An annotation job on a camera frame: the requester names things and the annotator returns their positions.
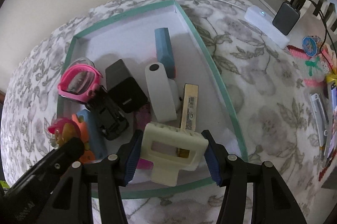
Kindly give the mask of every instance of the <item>black cable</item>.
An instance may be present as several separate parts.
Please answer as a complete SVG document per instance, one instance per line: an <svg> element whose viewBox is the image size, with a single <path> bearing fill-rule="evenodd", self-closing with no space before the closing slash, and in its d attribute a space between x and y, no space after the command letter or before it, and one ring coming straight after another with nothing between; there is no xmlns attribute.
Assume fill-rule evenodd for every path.
<svg viewBox="0 0 337 224"><path fill-rule="evenodd" d="M317 3L315 3L313 0L305 0L305 1L303 1L302 4L300 4L300 1L298 1L297 4L296 4L296 6L293 6L294 1L295 1L295 0L291 0L291 1L290 1L290 5L291 5L296 11L299 11L299 10L303 7L305 1L310 1L316 9L318 8L318 7L317 7ZM321 46L320 46L320 54L322 54L322 56L323 56L323 57L325 58L325 60L327 61L328 65L329 65L330 68L331 68L331 71L334 72L333 69L332 69L332 66L331 66L331 64L329 63L329 61L327 60L326 56L324 56L323 53L322 53L322 47L324 46L324 44L325 44L325 42L326 42L326 36L327 36L327 35L329 36L329 38L330 38L330 40L331 40L332 46L333 46L334 51L335 51L335 54L336 54L336 58L337 58L337 50L336 50L336 47L335 47L334 42L332 41L331 35L330 35L329 31L328 31L328 27L327 27L327 25L326 25L326 21L325 21L325 19L324 19L324 15L323 15L322 10L320 9L318 13L319 13L319 15L320 15L320 17L321 17L321 20L322 20L323 25L324 25L324 28L325 28L325 36L324 36L324 40L323 40L323 42L322 42L322 44L321 44Z"/></svg>

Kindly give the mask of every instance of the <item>barcode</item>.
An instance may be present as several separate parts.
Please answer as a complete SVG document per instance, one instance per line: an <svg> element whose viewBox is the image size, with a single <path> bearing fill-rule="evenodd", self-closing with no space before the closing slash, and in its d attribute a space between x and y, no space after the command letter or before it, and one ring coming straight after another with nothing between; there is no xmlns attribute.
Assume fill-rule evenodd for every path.
<svg viewBox="0 0 337 224"><path fill-rule="evenodd" d="M194 97L189 97L188 108L194 109Z"/></svg>

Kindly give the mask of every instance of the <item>round blue sticker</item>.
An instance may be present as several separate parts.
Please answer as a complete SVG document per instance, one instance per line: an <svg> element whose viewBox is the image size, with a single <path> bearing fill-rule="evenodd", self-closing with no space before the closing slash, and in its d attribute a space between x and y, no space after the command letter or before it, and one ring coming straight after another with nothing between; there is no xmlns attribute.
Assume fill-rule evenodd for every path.
<svg viewBox="0 0 337 224"><path fill-rule="evenodd" d="M303 46L304 52L309 57L314 57L317 54L318 47L317 47L316 41L312 37L303 38L302 46Z"/></svg>

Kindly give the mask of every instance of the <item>floral tablecloth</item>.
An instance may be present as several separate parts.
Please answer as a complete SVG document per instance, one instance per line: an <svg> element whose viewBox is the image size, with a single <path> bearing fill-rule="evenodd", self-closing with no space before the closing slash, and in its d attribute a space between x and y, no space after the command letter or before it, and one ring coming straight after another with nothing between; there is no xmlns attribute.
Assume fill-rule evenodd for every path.
<svg viewBox="0 0 337 224"><path fill-rule="evenodd" d="M56 118L57 90L74 34L131 8L162 0L113 0L56 29L12 75L1 121L1 156L9 185L52 147L47 127ZM288 50L245 22L245 12L216 0L176 0L208 47L234 104L249 160L270 160L308 216L318 190L318 136L309 89ZM246 9L248 0L225 0ZM209 185L172 196L124 200L129 223L215 223L224 189ZM245 223L252 208L248 188ZM93 200L99 223L99 204Z"/></svg>

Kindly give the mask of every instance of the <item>tray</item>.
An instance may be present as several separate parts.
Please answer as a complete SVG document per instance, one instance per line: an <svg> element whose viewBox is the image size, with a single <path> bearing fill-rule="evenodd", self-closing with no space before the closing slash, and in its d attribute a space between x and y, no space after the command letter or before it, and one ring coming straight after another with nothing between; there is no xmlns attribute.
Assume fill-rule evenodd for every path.
<svg viewBox="0 0 337 224"><path fill-rule="evenodd" d="M248 161L239 122L219 71L190 19L174 0L131 9L76 34L70 43L63 71L73 60L85 56L105 77L105 68L122 58L147 94L144 69L147 64L157 61L154 29L160 27L167 27L170 32L179 95L183 95L185 83L199 85L196 131L201 133L208 129L215 141L223 144L229 153ZM70 117L83 108L83 105L59 97L57 116ZM106 141L108 153L115 153L132 136L133 114L125 116L130 128L116 140ZM179 127L179 118L168 124ZM175 187L149 181L150 172L136 170L129 185L120 188L122 198L164 196L213 183L204 159L195 171L180 171ZM92 195L97 197L95 185L92 186Z"/></svg>

